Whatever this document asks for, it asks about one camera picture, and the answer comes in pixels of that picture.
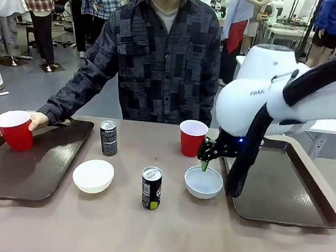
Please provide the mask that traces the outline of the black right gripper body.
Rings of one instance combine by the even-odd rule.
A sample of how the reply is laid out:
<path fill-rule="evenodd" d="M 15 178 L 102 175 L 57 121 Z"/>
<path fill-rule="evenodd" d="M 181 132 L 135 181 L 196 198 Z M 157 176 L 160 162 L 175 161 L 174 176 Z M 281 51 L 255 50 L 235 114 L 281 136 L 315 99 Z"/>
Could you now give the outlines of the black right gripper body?
<path fill-rule="evenodd" d="M 236 158 L 242 151 L 245 141 L 243 136 L 232 136 L 220 128 L 213 147 L 213 155 L 215 158 Z"/>

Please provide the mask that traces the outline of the person's right hand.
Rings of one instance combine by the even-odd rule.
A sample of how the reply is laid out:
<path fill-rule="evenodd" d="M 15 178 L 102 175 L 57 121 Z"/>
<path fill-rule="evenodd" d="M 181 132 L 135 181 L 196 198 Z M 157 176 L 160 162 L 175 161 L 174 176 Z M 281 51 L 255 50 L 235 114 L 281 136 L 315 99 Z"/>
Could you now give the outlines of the person's right hand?
<path fill-rule="evenodd" d="M 49 125 L 49 118 L 43 113 L 31 112 L 30 117 L 31 123 L 28 126 L 29 131 L 35 131 L 36 129 L 41 129 Z"/>

